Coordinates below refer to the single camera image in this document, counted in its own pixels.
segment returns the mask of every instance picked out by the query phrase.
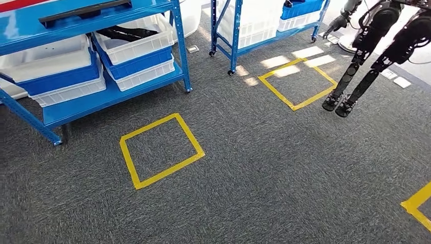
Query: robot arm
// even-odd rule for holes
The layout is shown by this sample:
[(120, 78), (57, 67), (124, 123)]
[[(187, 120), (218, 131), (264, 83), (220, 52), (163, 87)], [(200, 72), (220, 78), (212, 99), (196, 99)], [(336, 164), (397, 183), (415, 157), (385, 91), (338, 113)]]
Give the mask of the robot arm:
[(356, 12), (356, 9), (361, 5), (362, 0), (347, 0), (344, 8), (341, 9), (341, 15), (335, 18), (331, 24), (329, 24), (328, 30), (323, 34), (323, 38), (326, 39), (331, 32), (339, 30), (341, 27), (346, 28), (347, 23), (350, 22), (350, 16)]

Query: shelf post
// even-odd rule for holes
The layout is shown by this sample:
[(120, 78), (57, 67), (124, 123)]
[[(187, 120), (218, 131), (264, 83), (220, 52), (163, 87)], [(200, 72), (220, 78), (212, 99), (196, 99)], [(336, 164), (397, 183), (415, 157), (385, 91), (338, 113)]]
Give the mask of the shelf post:
[[(0, 73), (0, 78), (9, 81), (7, 76)], [(21, 117), (23, 120), (27, 121), (32, 127), (38, 130), (43, 136), (57, 146), (61, 144), (61, 139), (50, 129), (46, 128), (45, 125), (38, 120), (33, 114), (28, 112), (21, 104), (19, 104), (15, 99), (11, 98), (3, 89), (0, 88), (0, 101), (3, 102), (12, 112)]]
[(328, 10), (330, 2), (331, 2), (331, 0), (325, 0), (325, 5), (323, 6), (322, 11), (320, 11), (320, 17), (319, 17), (318, 24), (316, 26), (314, 26), (314, 31), (313, 31), (313, 34), (311, 36), (312, 38), (315, 38), (317, 36), (319, 29), (320, 29), (320, 25), (323, 22), (323, 17), (325, 17), (326, 10)]
[(216, 14), (217, 0), (211, 0), (211, 51), (217, 50), (217, 14)]
[(232, 40), (232, 54), (230, 59), (230, 71), (232, 73), (236, 70), (236, 59), (238, 58), (238, 40), (239, 40), (239, 22), (241, 19), (242, 0), (235, 0), (235, 16), (233, 23), (233, 40)]
[(184, 31), (182, 29), (182, 18), (181, 11), (179, 9), (179, 0), (173, 0), (173, 9), (171, 10), (171, 15), (175, 18), (175, 28), (176, 34), (178, 36), (178, 48), (179, 48), (179, 57), (181, 59), (181, 69), (184, 77), (184, 86), (186, 88), (186, 92), (191, 92), (192, 85), (190, 83), (190, 75), (189, 75), (189, 65), (187, 62), (187, 51), (186, 51), (186, 40), (184, 38)]

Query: storage crate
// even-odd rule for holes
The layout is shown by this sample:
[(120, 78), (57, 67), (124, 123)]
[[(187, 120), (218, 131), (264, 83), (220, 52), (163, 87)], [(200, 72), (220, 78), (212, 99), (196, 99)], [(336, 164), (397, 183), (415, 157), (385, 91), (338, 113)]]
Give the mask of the storage crate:
[[(232, 31), (228, 31), (224, 28), (221, 28), (221, 26), (219, 26), (218, 33), (222, 37), (224, 37), (229, 42), (229, 44), (232, 45), (232, 40), (233, 40)], [(275, 37), (276, 34), (277, 34), (277, 28), (273, 27), (271, 29), (265, 29), (263, 31), (261, 30), (260, 32), (251, 33), (250, 35), (239, 36), (238, 49), (268, 40), (270, 38)]]
[(318, 21), (319, 18), (320, 18), (320, 10), (313, 12), (313, 13), (293, 17), (290, 19), (284, 19), (284, 20), (280, 19), (278, 31), (284, 32), (284, 31), (287, 31), (287, 30), (290, 30), (293, 28), (297, 28), (297, 27), (301, 27), (301, 26), (304, 26), (307, 24), (311, 24), (313, 22)]
[(120, 24), (119, 26), (124, 28), (145, 28), (159, 33), (134, 42), (110, 39), (94, 33), (94, 36), (102, 49), (108, 54), (113, 65), (124, 63), (174, 44), (173, 27), (162, 14), (151, 15)]
[(142, 57), (137, 57), (135, 59), (126, 61), (119, 65), (113, 65), (109, 59), (109, 56), (105, 53), (105, 51), (103, 51), (97, 40), (95, 40), (94, 43), (102, 63), (107, 69), (109, 69), (112, 74), (112, 78), (114, 79), (124, 78), (172, 59), (172, 48), (166, 47), (150, 54), (146, 54)]
[[(256, 33), (260, 33), (264, 30), (274, 29), (278, 26), (279, 18), (262, 19), (260, 21), (241, 23), (239, 28), (239, 37), (244, 38)], [(222, 19), (220, 21), (219, 30), (223, 29), (224, 33), (228, 33), (228, 36), (233, 34), (233, 21)]]
[(105, 78), (103, 77), (102, 64), (100, 63), (100, 61), (98, 61), (97, 63), (99, 74), (99, 77), (97, 79), (29, 97), (38, 102), (41, 107), (46, 107), (57, 103), (69, 101), (75, 98), (87, 96), (93, 93), (101, 92), (106, 89), (106, 84)]
[(98, 78), (96, 60), (81, 35), (2, 56), (0, 72), (33, 96)]
[[(158, 64), (149, 69), (140, 71), (136, 74), (129, 75), (121, 79), (114, 79), (114, 81), (117, 83), (120, 91), (124, 92), (127, 89), (131, 89), (131, 88), (134, 88), (135, 86), (142, 85), (148, 81), (154, 80), (156, 78), (169, 74), (173, 71), (175, 71), (175, 67), (174, 67), (174, 57), (172, 56), (172, 59), (167, 62)], [(107, 72), (112, 77), (112, 74), (109, 69), (107, 69)]]
[[(270, 12), (281, 11), (285, 0), (245, 0), (241, 5), (241, 19), (264, 17)], [(226, 0), (217, 0), (217, 16), (220, 15)], [(235, 0), (230, 0), (226, 13), (235, 13)]]
[[(241, 8), (241, 17), (239, 25), (239, 36), (249, 36), (258, 32), (274, 29), (278, 26), (279, 16), (283, 12), (284, 0), (269, 0), (263, 5), (261, 4), (250, 5), (245, 2)], [(220, 8), (217, 8), (217, 16), (220, 16), (225, 1), (219, 1)], [(247, 6), (251, 7), (253, 11), (246, 11)], [(225, 32), (233, 32), (234, 28), (234, 5), (229, 5), (222, 20), (220, 21), (220, 28), (224, 28)]]
[(319, 11), (322, 8), (322, 4), (323, 0), (306, 0), (305, 3), (294, 2), (291, 8), (283, 6), (281, 19), (290, 19)]

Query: yellow floor tape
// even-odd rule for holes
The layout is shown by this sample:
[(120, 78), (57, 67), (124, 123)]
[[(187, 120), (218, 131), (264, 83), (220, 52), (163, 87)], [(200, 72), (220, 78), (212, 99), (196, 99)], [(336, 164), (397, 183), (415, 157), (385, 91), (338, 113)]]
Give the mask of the yellow floor tape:
[(401, 206), (431, 232), (431, 221), (418, 210), (419, 206), (429, 198), (431, 198), (431, 181), (407, 201), (402, 202)]
[(308, 59), (306, 58), (298, 58), (295, 59), (294, 61), (291, 61), (281, 67), (279, 67), (276, 70), (273, 70), (267, 74), (264, 74), (262, 76), (258, 76), (259, 80), (262, 81), (263, 84), (265, 84), (280, 100), (282, 100), (285, 104), (287, 104), (287, 106), (289, 106), (293, 111), (298, 110), (300, 108), (303, 108), (305, 106), (307, 106), (308, 104), (316, 101), (317, 99), (320, 99), (321, 97), (324, 97), (326, 95), (328, 95), (332, 90), (335, 89), (335, 87), (337, 86), (337, 82), (335, 80), (333, 80), (331, 77), (329, 77), (325, 72), (323, 72), (321, 69), (319, 69), (318, 67), (313, 67), (314, 70), (316, 70), (319, 74), (321, 74), (323, 77), (325, 77), (329, 82), (332, 83), (333, 86), (331, 86), (330, 88), (312, 96), (311, 98), (303, 101), (302, 103), (298, 104), (298, 105), (294, 105), (292, 102), (290, 102), (285, 96), (283, 96), (277, 89), (275, 89), (274, 86), (272, 86), (271, 84), (269, 84), (269, 82), (266, 80), (269, 76), (272, 76), (274, 74), (276, 74), (277, 70), (283, 69), (285, 67), (288, 66), (292, 66), (295, 65), (299, 62), (305, 62)]
[[(182, 161), (181, 163), (178, 163), (178, 164), (176, 164), (176, 165), (174, 165), (174, 166), (172, 166), (172, 167), (170, 167), (170, 168), (168, 168), (168, 169), (166, 169), (166, 170), (164, 170), (164, 171), (162, 171), (162, 172), (160, 172), (160, 173), (158, 173), (158, 174), (156, 174), (156, 175), (154, 175), (154, 176), (152, 176), (152, 177), (150, 177), (144, 181), (140, 181), (138, 173), (136, 172), (135, 166), (133, 165), (132, 157), (130, 156), (129, 149), (127, 148), (126, 140), (130, 139), (130, 138), (132, 138), (132, 137), (134, 137), (134, 136), (136, 136), (142, 132), (150, 130), (156, 126), (159, 126), (159, 125), (163, 124), (164, 122), (167, 122), (167, 121), (174, 119), (174, 118), (178, 121), (181, 128), (184, 130), (188, 139), (192, 143), (193, 147), (196, 150), (196, 154), (191, 156), (190, 158)], [(201, 146), (199, 145), (198, 141), (196, 140), (195, 136), (192, 134), (189, 127), (186, 125), (186, 122), (184, 122), (184, 120), (179, 115), (179, 113), (171, 114), (171, 115), (169, 115), (163, 119), (160, 119), (154, 123), (151, 123), (151, 124), (144, 126), (138, 130), (135, 130), (131, 133), (128, 133), (127, 135), (122, 136), (120, 139), (120, 147), (121, 147), (122, 154), (124, 156), (124, 160), (126, 161), (127, 168), (129, 169), (130, 176), (132, 177), (133, 185), (135, 186), (135, 188), (137, 190), (144, 188), (144, 187), (147, 187), (147, 186), (153, 184), (154, 182), (172, 174), (173, 172), (175, 172), (175, 171), (195, 162), (196, 160), (200, 159), (201, 157), (205, 156), (205, 153), (202, 150)]]

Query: white container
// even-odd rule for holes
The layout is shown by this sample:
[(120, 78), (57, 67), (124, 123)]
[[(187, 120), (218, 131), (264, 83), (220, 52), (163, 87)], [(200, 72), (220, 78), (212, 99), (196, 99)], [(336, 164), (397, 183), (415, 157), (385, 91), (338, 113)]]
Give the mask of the white container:
[(309, 14), (300, 15), (290, 19), (280, 19), (278, 31), (285, 32), (290, 29), (301, 27), (307, 24), (318, 21), (320, 18), (320, 10)]
[(88, 47), (87, 36), (80, 35), (11, 53), (0, 57), (0, 72), (18, 83), (83, 68), (91, 65)]
[(95, 80), (63, 87), (61, 89), (48, 91), (46, 93), (29, 96), (39, 103), (41, 107), (62, 103), (75, 98), (80, 98), (106, 89), (105, 78), (103, 77), (102, 63), (98, 61), (100, 77)]
[[(260, 19), (259, 21), (248, 22), (248, 23), (247, 22), (243, 23), (241, 21), (240, 28), (239, 28), (239, 38), (260, 33), (265, 30), (275, 29), (279, 24), (279, 19), (280, 18)], [(234, 27), (233, 20), (228, 19), (228, 16), (226, 16), (226, 18), (223, 18), (222, 21), (220, 21), (219, 30), (223, 29), (223, 32), (225, 33), (228, 32), (229, 36), (231, 36), (232, 35), (231, 33), (233, 33), (233, 27)]]
[[(284, 2), (285, 0), (243, 1), (239, 23), (238, 48), (247, 47), (275, 37), (279, 19), (283, 13)], [(218, 1), (217, 16), (220, 16), (225, 3), (226, 0)], [(231, 45), (233, 43), (234, 16), (235, 1), (231, 1), (217, 29), (217, 32)]]
[[(219, 34), (222, 35), (232, 45), (233, 34), (223, 28), (219, 27)], [(277, 28), (265, 29), (263, 31), (252, 33), (248, 36), (239, 36), (238, 49), (247, 47), (268, 39), (275, 37), (277, 34)]]
[(151, 15), (119, 26), (124, 28), (145, 28), (159, 33), (135, 42), (114, 40), (94, 33), (97, 42), (108, 54), (113, 65), (124, 63), (174, 44), (173, 27), (162, 14)]
[[(281, 13), (279, 17), (281, 16), (283, 12), (283, 4), (285, 0), (243, 0), (242, 6), (241, 6), (241, 19), (248, 19), (248, 18), (265, 18), (265, 15), (267, 15), (270, 12), (280, 11)], [(221, 13), (223, 7), (226, 4), (226, 0), (217, 0), (217, 16)], [(235, 11), (235, 0), (231, 0), (229, 2), (229, 6), (226, 9), (226, 13), (233, 13)]]
[(127, 89), (134, 88), (135, 86), (142, 85), (148, 81), (154, 80), (166, 74), (175, 71), (174, 57), (169, 61), (153, 66), (146, 70), (140, 71), (133, 75), (115, 80), (120, 91), (124, 92)]

